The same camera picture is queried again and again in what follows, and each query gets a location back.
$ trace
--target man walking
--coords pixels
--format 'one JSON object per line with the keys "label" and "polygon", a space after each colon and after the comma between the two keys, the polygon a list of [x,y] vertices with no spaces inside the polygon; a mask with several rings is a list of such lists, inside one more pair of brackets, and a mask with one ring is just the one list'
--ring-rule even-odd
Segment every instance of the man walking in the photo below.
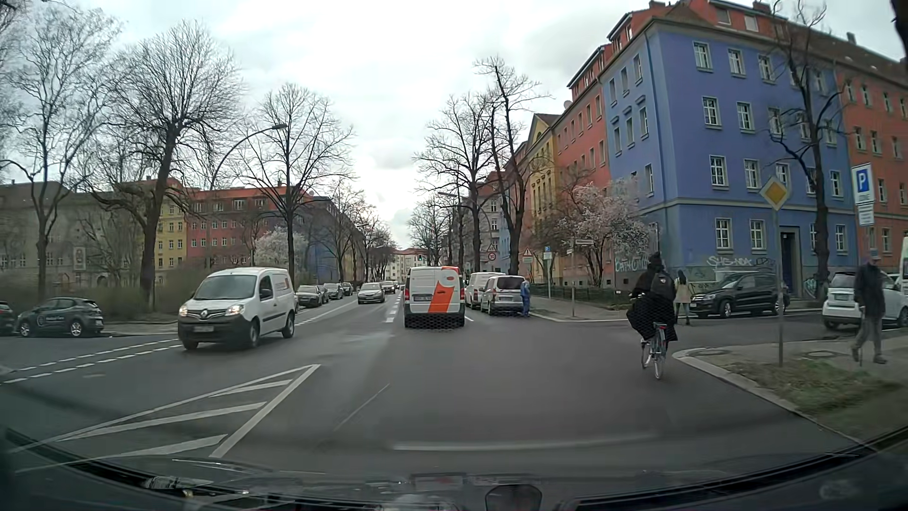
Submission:
{"label": "man walking", "polygon": [[864,311],[861,328],[852,346],[854,362],[859,360],[861,346],[867,337],[873,341],[873,362],[885,364],[883,358],[883,314],[886,312],[886,299],[883,297],[883,272],[876,266],[880,255],[876,249],[871,249],[870,260],[867,264],[857,269],[854,277],[854,301]]}

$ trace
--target asphalt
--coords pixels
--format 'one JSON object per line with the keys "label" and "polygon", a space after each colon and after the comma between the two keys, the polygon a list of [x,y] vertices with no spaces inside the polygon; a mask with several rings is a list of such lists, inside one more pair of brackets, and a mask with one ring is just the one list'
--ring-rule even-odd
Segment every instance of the asphalt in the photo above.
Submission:
{"label": "asphalt", "polygon": [[[303,311],[296,336],[187,352],[172,336],[0,338],[2,421],[87,457],[216,456],[297,471],[740,473],[850,441],[696,369],[656,381],[626,324],[468,311],[404,328],[400,295]],[[673,350],[775,340],[695,320]],[[789,316],[794,336],[824,331]]]}

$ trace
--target pedestrian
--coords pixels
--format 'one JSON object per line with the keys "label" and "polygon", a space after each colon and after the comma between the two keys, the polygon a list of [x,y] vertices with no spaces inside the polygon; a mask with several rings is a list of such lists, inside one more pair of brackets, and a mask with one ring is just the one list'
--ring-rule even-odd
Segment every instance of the pedestrian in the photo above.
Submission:
{"label": "pedestrian", "polygon": [[529,317],[529,282],[526,279],[520,285],[520,299],[523,300],[522,315]]}
{"label": "pedestrian", "polygon": [[871,249],[870,259],[857,269],[854,277],[854,301],[861,307],[861,327],[852,345],[852,358],[857,362],[861,346],[867,337],[873,341],[873,362],[885,364],[883,358],[883,313],[886,312],[886,299],[883,296],[883,271],[876,265],[880,255]]}
{"label": "pedestrian", "polygon": [[694,287],[687,282],[687,276],[683,270],[678,270],[678,278],[675,279],[675,316],[679,319],[681,316],[681,307],[684,308],[685,325],[690,326],[690,297],[694,295]]}

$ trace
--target blooming magnolia tree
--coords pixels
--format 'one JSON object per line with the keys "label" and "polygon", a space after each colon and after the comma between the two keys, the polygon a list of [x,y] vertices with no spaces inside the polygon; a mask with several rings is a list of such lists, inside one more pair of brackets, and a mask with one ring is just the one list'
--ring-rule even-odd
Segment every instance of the blooming magnolia tree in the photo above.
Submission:
{"label": "blooming magnolia tree", "polygon": [[[620,183],[608,189],[621,190]],[[640,221],[632,195],[607,195],[594,185],[577,186],[570,192],[573,211],[561,219],[564,232],[580,239],[592,239],[589,249],[578,247],[578,254],[587,259],[590,277],[596,286],[602,285],[606,250],[618,254],[639,254],[649,248],[650,232]]]}

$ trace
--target yellow building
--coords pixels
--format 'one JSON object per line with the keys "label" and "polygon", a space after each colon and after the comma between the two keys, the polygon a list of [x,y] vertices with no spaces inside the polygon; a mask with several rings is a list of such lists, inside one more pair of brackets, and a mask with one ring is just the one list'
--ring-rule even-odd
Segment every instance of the yellow building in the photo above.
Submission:
{"label": "yellow building", "polygon": [[186,231],[183,211],[165,198],[154,240],[154,272],[158,283],[163,283],[167,272],[179,268],[186,260]]}

